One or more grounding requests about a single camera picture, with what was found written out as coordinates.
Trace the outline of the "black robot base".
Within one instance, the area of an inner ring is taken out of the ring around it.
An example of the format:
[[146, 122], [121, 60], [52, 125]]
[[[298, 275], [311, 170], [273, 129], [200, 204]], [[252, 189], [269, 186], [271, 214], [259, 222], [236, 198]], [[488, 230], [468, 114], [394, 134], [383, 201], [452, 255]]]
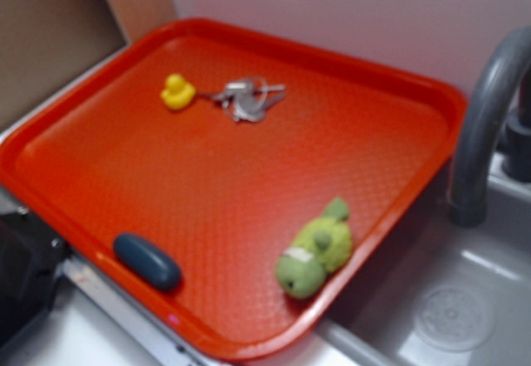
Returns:
[[1, 216], [1, 350], [5, 351], [53, 306], [67, 246], [26, 207]]

